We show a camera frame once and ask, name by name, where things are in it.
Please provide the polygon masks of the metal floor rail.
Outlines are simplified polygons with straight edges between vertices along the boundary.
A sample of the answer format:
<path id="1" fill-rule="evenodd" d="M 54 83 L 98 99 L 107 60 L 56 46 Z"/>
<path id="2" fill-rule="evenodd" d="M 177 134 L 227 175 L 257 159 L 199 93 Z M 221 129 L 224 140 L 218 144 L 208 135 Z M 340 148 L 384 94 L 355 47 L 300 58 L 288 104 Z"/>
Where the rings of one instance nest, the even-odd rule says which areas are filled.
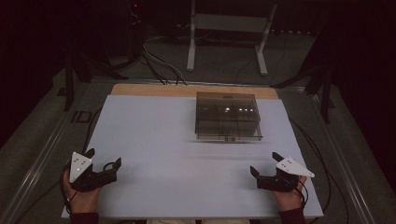
<path id="1" fill-rule="evenodd" d="M 0 150 L 0 224 L 13 224 L 72 116 L 51 90 Z"/>
<path id="2" fill-rule="evenodd" d="M 371 213 L 359 187 L 355 176 L 352 174 L 348 164 L 347 159 L 343 154 L 340 144 L 336 140 L 331 127 L 328 123 L 324 121 L 324 118 L 320 114 L 320 101 L 316 95 L 308 95 L 310 104 L 312 105 L 316 117 L 319 119 L 319 123 L 324 132 L 324 135 L 329 139 L 331 150 L 335 158 L 338 170 L 344 180 L 349 197 L 358 213 L 361 224 L 377 224 L 373 214 Z"/>

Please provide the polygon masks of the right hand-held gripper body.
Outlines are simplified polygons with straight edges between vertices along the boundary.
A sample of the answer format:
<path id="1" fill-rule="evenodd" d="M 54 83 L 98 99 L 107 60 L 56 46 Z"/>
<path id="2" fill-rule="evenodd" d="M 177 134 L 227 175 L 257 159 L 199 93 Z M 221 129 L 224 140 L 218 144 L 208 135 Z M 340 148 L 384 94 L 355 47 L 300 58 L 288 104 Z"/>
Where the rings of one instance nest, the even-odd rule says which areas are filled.
<path id="1" fill-rule="evenodd" d="M 257 173 L 257 188 L 277 192 L 291 192 L 298 187 L 301 176 L 314 177 L 315 174 L 291 157 L 276 158 L 276 174 L 265 176 Z"/>

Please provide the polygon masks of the person's right hand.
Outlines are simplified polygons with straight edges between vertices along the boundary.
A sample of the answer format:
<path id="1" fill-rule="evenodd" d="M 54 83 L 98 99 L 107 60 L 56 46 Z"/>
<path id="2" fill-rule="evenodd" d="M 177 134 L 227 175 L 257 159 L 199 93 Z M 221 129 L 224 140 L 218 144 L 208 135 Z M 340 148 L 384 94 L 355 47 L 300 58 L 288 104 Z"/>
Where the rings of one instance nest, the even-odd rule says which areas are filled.
<path id="1" fill-rule="evenodd" d="M 276 202 L 279 206 L 279 210 L 281 212 L 298 209 L 303 207 L 303 196 L 302 190 L 304 187 L 304 183 L 306 181 L 306 176 L 300 176 L 299 182 L 293 191 L 290 192 L 278 192 L 274 191 L 273 194 L 276 198 Z"/>

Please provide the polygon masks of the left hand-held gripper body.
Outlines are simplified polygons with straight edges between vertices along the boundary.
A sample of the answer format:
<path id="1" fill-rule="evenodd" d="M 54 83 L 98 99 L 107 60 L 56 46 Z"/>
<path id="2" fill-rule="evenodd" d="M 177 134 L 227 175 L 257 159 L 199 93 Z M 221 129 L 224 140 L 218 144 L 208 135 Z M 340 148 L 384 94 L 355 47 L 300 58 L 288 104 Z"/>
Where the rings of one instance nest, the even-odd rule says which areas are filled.
<path id="1" fill-rule="evenodd" d="M 74 190 L 92 191 L 117 181 L 115 169 L 96 173 L 92 159 L 77 152 L 72 154 L 69 170 L 69 183 Z"/>

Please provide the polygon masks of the dark device with red light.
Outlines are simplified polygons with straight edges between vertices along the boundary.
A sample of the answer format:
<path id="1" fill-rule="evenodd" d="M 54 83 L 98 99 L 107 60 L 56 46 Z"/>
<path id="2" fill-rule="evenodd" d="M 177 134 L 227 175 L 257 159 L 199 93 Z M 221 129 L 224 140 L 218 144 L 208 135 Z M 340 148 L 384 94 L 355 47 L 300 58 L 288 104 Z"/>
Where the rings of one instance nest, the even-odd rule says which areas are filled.
<path id="1" fill-rule="evenodd" d="M 146 26 L 142 21 L 141 4 L 139 0 L 125 0 L 128 15 L 128 59 L 136 61 L 141 54 L 145 40 Z"/>

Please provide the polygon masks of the person's left hand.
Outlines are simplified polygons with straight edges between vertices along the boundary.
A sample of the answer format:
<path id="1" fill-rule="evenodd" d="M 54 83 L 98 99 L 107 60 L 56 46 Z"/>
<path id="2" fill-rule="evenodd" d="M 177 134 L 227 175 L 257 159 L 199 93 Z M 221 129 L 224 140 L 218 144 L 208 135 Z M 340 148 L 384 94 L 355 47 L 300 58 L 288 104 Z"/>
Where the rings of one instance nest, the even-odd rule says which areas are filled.
<path id="1" fill-rule="evenodd" d="M 66 170 L 63 176 L 64 193 L 70 204 L 72 214 L 75 213 L 95 213 L 97 211 L 101 188 L 92 191 L 80 192 L 72 189 L 69 183 L 69 171 Z"/>

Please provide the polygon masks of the white table mat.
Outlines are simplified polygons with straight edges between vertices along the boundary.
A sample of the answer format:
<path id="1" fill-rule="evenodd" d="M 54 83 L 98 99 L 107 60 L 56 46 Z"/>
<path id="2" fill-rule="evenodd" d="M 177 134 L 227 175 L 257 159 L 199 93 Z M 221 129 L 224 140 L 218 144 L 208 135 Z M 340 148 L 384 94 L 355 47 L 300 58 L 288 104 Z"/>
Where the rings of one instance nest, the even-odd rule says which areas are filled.
<path id="1" fill-rule="evenodd" d="M 120 160 L 98 212 L 116 219 L 276 217 L 272 193 L 258 189 L 250 170 L 276 172 L 273 153 L 302 162 L 283 103 L 260 100 L 263 139 L 209 142 L 194 132 L 192 97 L 109 95 L 90 146 L 93 167 Z"/>

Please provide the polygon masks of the dark metal stand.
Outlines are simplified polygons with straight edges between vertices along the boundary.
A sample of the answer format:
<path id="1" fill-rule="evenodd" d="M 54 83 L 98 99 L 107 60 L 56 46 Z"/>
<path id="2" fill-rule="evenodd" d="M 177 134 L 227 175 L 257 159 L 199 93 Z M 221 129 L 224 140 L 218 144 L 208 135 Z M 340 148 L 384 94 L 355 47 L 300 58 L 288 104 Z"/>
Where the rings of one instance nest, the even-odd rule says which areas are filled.
<path id="1" fill-rule="evenodd" d="M 74 102 L 74 74 L 77 74 L 78 78 L 82 82 L 89 82 L 92 79 L 92 75 L 89 73 L 89 66 L 103 72 L 107 76 L 110 76 L 118 80 L 127 80 L 128 77 L 121 76 L 120 74 L 113 71 L 109 66 L 100 63 L 86 54 L 74 50 L 72 47 L 68 47 L 65 52 L 65 106 L 64 110 L 68 111 Z"/>
<path id="2" fill-rule="evenodd" d="M 280 83 L 271 85 L 271 88 L 283 89 L 292 83 L 297 82 L 305 77 L 310 77 L 304 87 L 307 94 L 317 94 L 321 91 L 320 115 L 326 123 L 329 123 L 330 94 L 332 85 L 332 61 L 323 61 L 313 65 L 311 68 L 300 71 L 296 76 L 286 79 Z"/>

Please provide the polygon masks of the wooden table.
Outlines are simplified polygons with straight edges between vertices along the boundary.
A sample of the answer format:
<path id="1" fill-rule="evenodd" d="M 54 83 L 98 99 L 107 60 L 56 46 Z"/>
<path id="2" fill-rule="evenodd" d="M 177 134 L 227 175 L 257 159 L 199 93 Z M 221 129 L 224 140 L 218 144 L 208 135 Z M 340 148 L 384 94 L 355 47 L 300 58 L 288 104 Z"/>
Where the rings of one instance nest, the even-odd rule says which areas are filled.
<path id="1" fill-rule="evenodd" d="M 257 99 L 278 98 L 276 90 L 272 88 L 122 83 L 116 84 L 113 87 L 111 95 L 193 97 L 198 91 L 254 94 Z"/>

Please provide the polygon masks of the smoky clear plastic drawer box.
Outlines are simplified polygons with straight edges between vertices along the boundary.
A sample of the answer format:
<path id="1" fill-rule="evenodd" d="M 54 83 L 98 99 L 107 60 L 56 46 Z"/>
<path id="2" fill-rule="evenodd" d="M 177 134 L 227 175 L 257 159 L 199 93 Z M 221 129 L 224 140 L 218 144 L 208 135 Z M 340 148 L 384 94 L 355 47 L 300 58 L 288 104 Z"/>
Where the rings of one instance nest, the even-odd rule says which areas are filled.
<path id="1" fill-rule="evenodd" d="M 195 134 L 200 140 L 261 141 L 261 117 L 253 94 L 196 94 Z"/>

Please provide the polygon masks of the white metal stand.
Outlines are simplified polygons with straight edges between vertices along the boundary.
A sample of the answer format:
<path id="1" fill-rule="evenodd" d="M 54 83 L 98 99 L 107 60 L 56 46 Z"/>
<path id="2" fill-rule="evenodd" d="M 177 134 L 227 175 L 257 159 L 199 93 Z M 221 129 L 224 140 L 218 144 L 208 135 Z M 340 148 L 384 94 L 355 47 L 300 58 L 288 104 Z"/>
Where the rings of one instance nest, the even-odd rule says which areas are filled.
<path id="1" fill-rule="evenodd" d="M 267 76 L 268 69 L 264 59 L 263 50 L 272 27 L 276 9 L 277 4 L 272 4 L 269 14 L 266 17 L 202 14 L 196 12 L 196 0 L 191 0 L 190 46 L 187 58 L 187 70 L 194 70 L 196 51 L 195 31 L 197 29 L 248 32 L 262 34 L 261 43 L 255 47 L 255 53 L 260 74 L 262 76 Z"/>

